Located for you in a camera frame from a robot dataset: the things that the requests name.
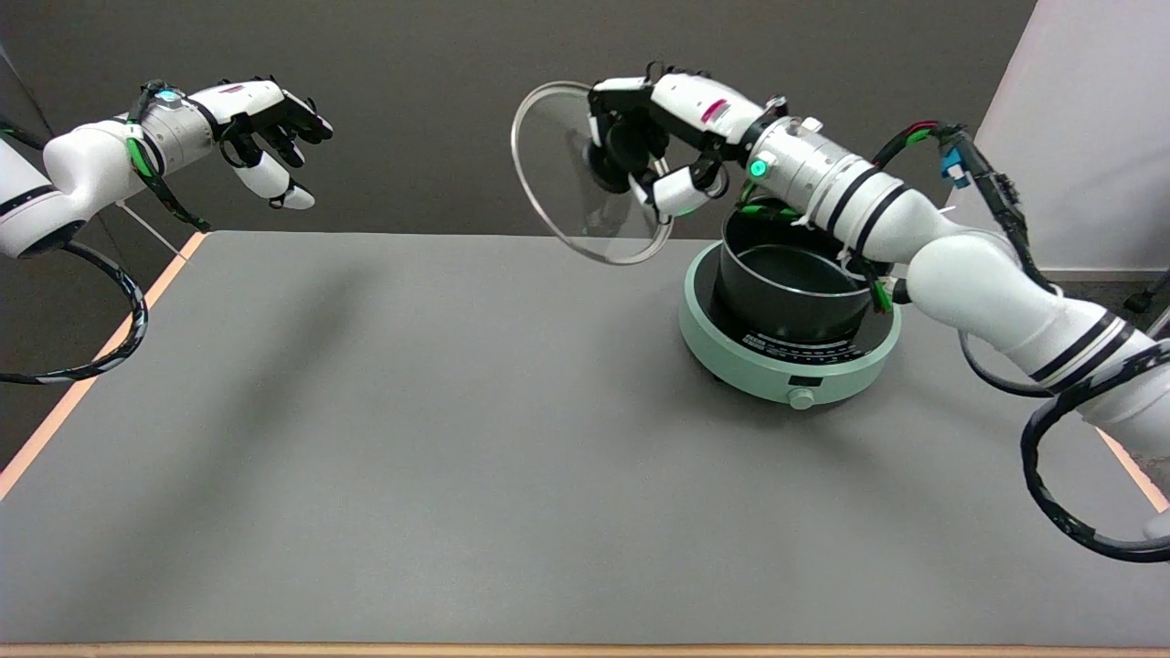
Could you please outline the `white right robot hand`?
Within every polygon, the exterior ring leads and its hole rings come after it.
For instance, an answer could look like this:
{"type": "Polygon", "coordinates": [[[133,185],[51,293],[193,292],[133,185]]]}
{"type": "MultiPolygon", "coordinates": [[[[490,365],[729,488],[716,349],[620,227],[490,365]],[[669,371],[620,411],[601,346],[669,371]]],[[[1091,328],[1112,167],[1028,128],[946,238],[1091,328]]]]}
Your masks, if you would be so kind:
{"type": "Polygon", "coordinates": [[[750,170],[752,148],[786,117],[786,100],[760,107],[707,71],[653,66],[640,78],[589,90],[584,158],[603,191],[632,193],[660,222],[727,193],[727,164],[750,170]]]}

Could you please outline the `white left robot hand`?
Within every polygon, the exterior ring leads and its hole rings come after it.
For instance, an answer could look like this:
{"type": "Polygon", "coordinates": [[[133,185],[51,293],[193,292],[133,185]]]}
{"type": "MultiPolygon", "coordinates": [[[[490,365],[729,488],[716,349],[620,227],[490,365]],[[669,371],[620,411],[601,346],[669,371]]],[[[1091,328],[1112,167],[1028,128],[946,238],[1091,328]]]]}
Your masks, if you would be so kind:
{"type": "Polygon", "coordinates": [[[333,124],[314,101],[298,100],[275,78],[252,78],[225,80],[191,92],[186,103],[206,119],[218,152],[252,193],[274,210],[314,207],[314,193],[290,174],[292,167],[305,164],[298,142],[321,144],[333,138],[333,124]]]}

